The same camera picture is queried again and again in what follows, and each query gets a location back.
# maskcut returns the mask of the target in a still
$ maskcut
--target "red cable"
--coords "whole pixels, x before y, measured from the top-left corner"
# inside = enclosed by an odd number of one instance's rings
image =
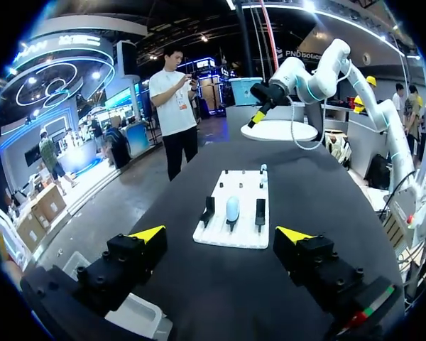
[[[278,54],[276,53],[275,37],[273,36],[273,29],[271,28],[270,18],[268,17],[267,8],[265,7],[265,4],[263,4],[263,0],[260,0],[260,2],[262,5],[263,17],[265,18],[265,23],[267,24],[268,35],[270,36],[271,52],[273,53],[273,59],[275,60],[275,71],[276,71],[279,68],[279,62],[278,62]]]

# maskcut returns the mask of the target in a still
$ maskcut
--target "white round base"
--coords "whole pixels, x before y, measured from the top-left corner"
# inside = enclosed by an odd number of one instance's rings
[[[291,127],[291,121],[268,120],[257,123],[253,128],[245,124],[241,127],[241,133],[248,139],[257,141],[292,141]],[[295,121],[293,136],[297,141],[311,141],[317,136],[317,129]]]

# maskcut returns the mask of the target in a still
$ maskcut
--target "yellow hard hat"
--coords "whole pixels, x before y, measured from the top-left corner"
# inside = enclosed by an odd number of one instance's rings
[[[372,84],[374,87],[377,87],[377,81],[376,81],[376,78],[374,76],[368,76],[368,77],[366,77],[366,81],[369,84]]]
[[[364,110],[364,104],[360,96],[355,97],[354,104],[355,104],[354,112],[356,112],[357,114],[359,114],[360,112]]]

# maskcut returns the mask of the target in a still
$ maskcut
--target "gray floor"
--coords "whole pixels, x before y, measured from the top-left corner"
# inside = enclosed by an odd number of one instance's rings
[[[206,144],[226,141],[225,118],[212,117],[199,125],[200,152]],[[62,268],[75,251],[94,261],[106,241],[128,233],[169,183],[164,148],[135,162],[95,195],[54,238],[39,265]]]

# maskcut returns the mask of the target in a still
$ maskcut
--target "black table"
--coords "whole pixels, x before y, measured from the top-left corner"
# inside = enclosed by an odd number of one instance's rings
[[[195,243],[205,197],[224,169],[268,165],[270,244],[266,250]],[[145,287],[134,293],[158,305],[174,323],[171,340],[321,340],[332,317],[296,287],[273,253],[277,225],[323,234],[365,281],[377,275],[401,284],[387,236],[346,170],[324,148],[287,142],[235,142],[204,147],[142,216],[132,232],[164,224],[168,251]],[[403,299],[382,322],[404,313]]]

